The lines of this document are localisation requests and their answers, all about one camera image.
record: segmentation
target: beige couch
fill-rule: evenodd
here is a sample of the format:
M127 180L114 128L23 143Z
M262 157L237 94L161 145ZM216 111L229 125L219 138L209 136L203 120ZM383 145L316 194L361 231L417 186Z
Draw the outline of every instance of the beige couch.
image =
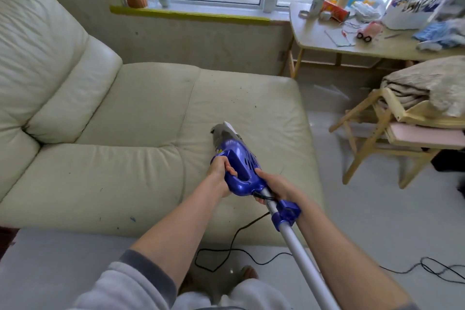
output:
M294 80L123 65L56 0L0 0L0 225L139 236L204 178L224 120L264 170L322 204ZM265 211L231 195L205 240L228 242ZM238 242L283 243L269 219Z

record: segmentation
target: sofa backrest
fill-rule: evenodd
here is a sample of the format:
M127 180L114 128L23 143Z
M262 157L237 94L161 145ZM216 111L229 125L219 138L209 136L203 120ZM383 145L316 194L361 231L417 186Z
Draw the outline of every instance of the sofa backrest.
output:
M39 143L79 137L121 66L56 0L0 0L0 200Z

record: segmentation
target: stool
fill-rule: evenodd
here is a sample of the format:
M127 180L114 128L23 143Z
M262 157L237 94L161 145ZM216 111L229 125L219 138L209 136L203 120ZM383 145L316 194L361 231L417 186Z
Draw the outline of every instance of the stool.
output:
M384 108L379 103L381 98L387 103L387 108ZM366 111L369 107L372 107L374 110L374 113L371 112L371 115ZM373 90L365 100L354 109L347 111L336 124L329 128L329 132L333 132L340 126L344 126L349 138L350 147L354 154L352 164L342 177L343 184L349 182L366 157L372 153L382 153L387 155L408 156L415 160L413 168L399 182L399 188L404 189L440 150L462 149L465 147L465 135L462 130L444 129L443 127L447 127L447 124L445 124L447 120L445 120L444 117L437 116L432 118L430 116L422 116L417 109L415 114L418 122L422 122L423 125L431 124L431 126L439 127L417 126L398 122L398 119L403 119L403 116L398 114L399 111L405 112L390 89L382 88ZM376 127L372 135L368 138L354 137L348 121L376 123ZM457 123L457 121L453 121L451 126L456 128L460 124L462 127L465 127L465 124ZM360 149L357 147L358 140L363 140ZM400 147L404 146L408 149L404 150L397 147L383 148L377 145L377 143Z

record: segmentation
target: folded blanket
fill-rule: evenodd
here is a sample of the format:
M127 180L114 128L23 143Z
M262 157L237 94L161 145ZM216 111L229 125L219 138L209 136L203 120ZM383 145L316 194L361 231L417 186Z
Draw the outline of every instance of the folded blanket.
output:
M421 101L445 116L465 114L465 56L428 60L383 78L381 88L391 89L405 109Z

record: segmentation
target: white pants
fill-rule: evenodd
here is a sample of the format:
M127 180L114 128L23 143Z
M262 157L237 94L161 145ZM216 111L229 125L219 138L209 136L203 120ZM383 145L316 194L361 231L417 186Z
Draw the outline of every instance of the white pants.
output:
M171 310L195 310L219 306L237 306L247 310L290 310L291 306L279 290L258 279L239 283L231 294L223 295L218 305L212 305L205 293L187 292L176 298Z

